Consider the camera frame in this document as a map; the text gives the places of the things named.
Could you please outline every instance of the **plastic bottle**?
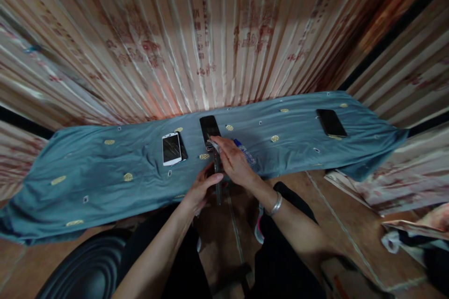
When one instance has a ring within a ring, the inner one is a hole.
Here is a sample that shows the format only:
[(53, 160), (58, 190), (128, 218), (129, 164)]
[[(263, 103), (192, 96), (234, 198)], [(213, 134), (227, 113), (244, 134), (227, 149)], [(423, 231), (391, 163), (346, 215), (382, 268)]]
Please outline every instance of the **plastic bottle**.
[(248, 164), (251, 167), (253, 167), (256, 163), (256, 160), (253, 158), (251, 153), (248, 152), (246, 147), (243, 146), (243, 144), (240, 141), (238, 141), (237, 139), (233, 139), (233, 140), (234, 140), (234, 144), (236, 144), (236, 146), (243, 152), (243, 154), (245, 154), (245, 158), (246, 158), (246, 161), (248, 161)]

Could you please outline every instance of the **white smartphone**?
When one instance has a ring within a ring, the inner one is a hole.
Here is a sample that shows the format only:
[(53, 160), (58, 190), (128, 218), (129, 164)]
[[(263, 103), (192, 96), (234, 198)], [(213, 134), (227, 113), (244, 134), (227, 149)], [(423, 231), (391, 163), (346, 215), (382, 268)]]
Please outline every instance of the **white smartphone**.
[(182, 160), (178, 133), (169, 133), (162, 137), (164, 166), (173, 166)]

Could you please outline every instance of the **bangle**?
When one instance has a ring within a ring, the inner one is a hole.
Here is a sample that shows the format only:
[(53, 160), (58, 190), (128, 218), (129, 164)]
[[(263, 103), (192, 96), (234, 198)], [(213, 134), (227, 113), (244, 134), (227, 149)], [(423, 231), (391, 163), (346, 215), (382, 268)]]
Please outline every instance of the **bangle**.
[(267, 213), (268, 216), (272, 217), (275, 213), (279, 211), (281, 204), (282, 204), (282, 195), (281, 193), (277, 192), (277, 201), (275, 206), (273, 207), (273, 209), (271, 209), (271, 212), (268, 213), (267, 210), (265, 210), (265, 212)]

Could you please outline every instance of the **teal cloth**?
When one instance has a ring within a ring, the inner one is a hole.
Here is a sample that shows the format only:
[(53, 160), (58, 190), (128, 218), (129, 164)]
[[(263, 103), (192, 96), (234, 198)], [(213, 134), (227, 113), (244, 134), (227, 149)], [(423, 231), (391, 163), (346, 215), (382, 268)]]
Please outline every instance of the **teal cloth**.
[[(335, 110), (348, 137), (336, 140), (326, 136), (316, 109)], [(341, 91), (277, 98), (137, 125), (66, 128), (51, 138), (25, 178), (23, 189), (2, 209), (0, 237), (28, 245), (73, 239), (86, 228), (180, 201), (198, 172), (212, 160), (212, 156), (199, 158), (206, 153), (199, 119), (207, 115), (215, 116), (223, 137), (237, 138), (246, 146), (257, 161), (253, 169), (263, 178), (339, 168), (360, 181), (408, 134)], [(177, 128), (183, 128), (188, 160), (165, 167), (161, 138)], [(277, 142), (271, 141), (275, 135)], [(106, 140), (114, 143), (107, 145)], [(125, 181), (127, 173), (132, 175), (131, 181)], [(64, 180), (51, 184), (62, 176)]]

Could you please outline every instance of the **person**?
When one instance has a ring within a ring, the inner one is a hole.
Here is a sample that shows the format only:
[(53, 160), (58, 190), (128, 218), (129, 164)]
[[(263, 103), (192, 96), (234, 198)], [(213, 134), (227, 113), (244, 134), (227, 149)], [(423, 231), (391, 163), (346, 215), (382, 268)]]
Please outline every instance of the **person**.
[[(337, 256), (312, 210), (283, 183), (266, 184), (246, 162), (233, 141), (211, 137), (220, 147), (229, 178), (260, 202), (264, 236), (255, 255), (255, 283), (250, 297), (325, 298), (320, 272), (322, 261)], [(211, 298), (197, 252), (198, 233), (193, 218), (207, 202), (212, 185), (223, 179), (201, 171), (179, 205), (162, 209), (141, 224), (127, 242), (113, 298)]]

